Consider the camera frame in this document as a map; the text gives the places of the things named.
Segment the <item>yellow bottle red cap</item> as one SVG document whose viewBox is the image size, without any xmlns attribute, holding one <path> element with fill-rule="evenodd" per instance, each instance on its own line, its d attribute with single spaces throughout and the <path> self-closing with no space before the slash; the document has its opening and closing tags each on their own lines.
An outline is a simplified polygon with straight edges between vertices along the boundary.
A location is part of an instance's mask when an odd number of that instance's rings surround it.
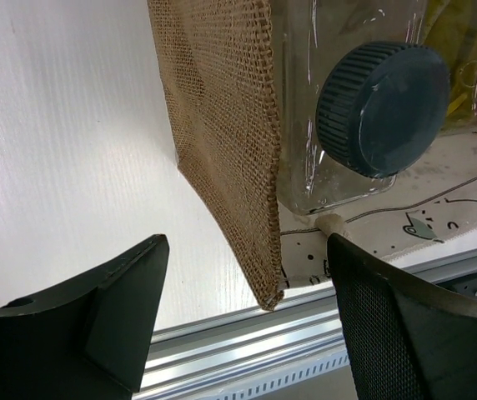
<svg viewBox="0 0 477 400">
<path fill-rule="evenodd" d="M 429 1 L 421 43 L 436 50 L 449 68 L 442 133 L 477 131 L 477 1 Z"/>
</svg>

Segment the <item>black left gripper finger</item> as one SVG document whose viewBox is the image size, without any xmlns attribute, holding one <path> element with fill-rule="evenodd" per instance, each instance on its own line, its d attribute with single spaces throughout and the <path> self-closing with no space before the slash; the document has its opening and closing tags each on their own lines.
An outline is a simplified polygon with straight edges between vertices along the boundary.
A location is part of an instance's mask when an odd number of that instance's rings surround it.
<svg viewBox="0 0 477 400">
<path fill-rule="evenodd" d="M 0 307 L 0 399 L 130 399 L 142 387 L 167 272 L 156 234 Z"/>
</svg>

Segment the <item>clear bottle grey cap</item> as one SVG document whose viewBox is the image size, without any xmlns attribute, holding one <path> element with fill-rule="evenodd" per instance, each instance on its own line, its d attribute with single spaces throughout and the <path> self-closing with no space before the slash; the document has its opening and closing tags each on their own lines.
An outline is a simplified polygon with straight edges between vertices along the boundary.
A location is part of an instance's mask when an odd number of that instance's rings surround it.
<svg viewBox="0 0 477 400">
<path fill-rule="evenodd" d="M 388 190 L 435 140 L 444 59 L 422 44 L 425 1 L 274 1 L 278 199 L 308 215 Z"/>
</svg>

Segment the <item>burlap canvas tote bag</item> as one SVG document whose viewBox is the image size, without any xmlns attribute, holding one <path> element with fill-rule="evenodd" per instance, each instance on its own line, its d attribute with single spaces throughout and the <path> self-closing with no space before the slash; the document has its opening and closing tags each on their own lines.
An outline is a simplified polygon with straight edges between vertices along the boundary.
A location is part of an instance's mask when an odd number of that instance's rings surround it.
<svg viewBox="0 0 477 400">
<path fill-rule="evenodd" d="M 477 131 L 443 134 L 386 191 L 308 215 L 278 199 L 274 1 L 151 1 L 179 171 L 212 213 L 264 310 L 330 280 L 338 233 L 394 260 L 477 233 Z"/>
</svg>

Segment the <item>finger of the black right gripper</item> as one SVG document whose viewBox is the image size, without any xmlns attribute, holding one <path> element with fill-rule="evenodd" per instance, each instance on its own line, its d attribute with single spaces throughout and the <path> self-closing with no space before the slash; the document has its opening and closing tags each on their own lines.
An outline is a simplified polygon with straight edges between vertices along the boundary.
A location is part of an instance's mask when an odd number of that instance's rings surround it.
<svg viewBox="0 0 477 400">
<path fill-rule="evenodd" d="M 477 399 L 477 299 L 327 240 L 360 399 Z"/>
</svg>

